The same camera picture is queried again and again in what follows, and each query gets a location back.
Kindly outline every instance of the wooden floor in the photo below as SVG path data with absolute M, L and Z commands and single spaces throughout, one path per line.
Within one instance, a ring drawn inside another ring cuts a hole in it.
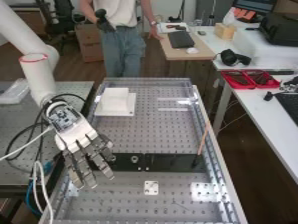
M 168 68 L 160 43 L 155 40 L 147 43 L 143 76 L 164 77 Z M 10 44 L 0 47 L 0 81 L 24 77 L 19 56 Z M 56 80 L 95 81 L 99 85 L 104 77 L 104 64 L 84 63 L 79 47 L 67 45 L 55 72 Z M 236 105 L 228 111 L 227 123 L 244 113 L 243 107 Z M 219 142 L 249 223 L 298 223 L 298 186 L 249 116 L 221 131 Z

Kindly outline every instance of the chair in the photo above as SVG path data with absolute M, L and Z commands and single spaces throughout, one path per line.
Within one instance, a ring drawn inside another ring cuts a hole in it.
M 55 11 L 51 11 L 50 4 L 44 2 L 44 0 L 36 0 L 36 3 L 47 21 L 46 32 L 50 36 L 62 35 L 60 54 L 63 55 L 64 46 L 70 41 L 71 32 L 75 31 L 76 23 L 74 21 L 74 17 L 76 17 L 76 22 L 84 21 L 86 17 L 74 15 L 75 7 L 71 0 L 55 0 Z

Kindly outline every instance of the person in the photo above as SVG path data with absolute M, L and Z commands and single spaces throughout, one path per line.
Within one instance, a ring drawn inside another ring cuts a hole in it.
M 136 0 L 94 0 L 94 7 L 92 0 L 80 0 L 83 13 L 100 28 L 107 76 L 138 77 L 146 42 L 138 31 Z M 160 40 L 151 0 L 142 0 L 142 7 L 151 24 L 150 38 Z

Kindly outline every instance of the keyboard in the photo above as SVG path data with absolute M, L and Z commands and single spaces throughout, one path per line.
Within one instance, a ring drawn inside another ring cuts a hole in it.
M 193 39 L 187 31 L 177 31 L 168 35 L 173 48 L 191 48 L 195 46 Z
M 276 97 L 298 125 L 298 93 L 279 93 Z

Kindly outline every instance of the computer monitor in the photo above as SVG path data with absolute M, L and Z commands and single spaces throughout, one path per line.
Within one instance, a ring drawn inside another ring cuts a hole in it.
M 236 0 L 235 7 L 253 10 L 261 14 L 268 14 L 273 11 L 277 0 Z

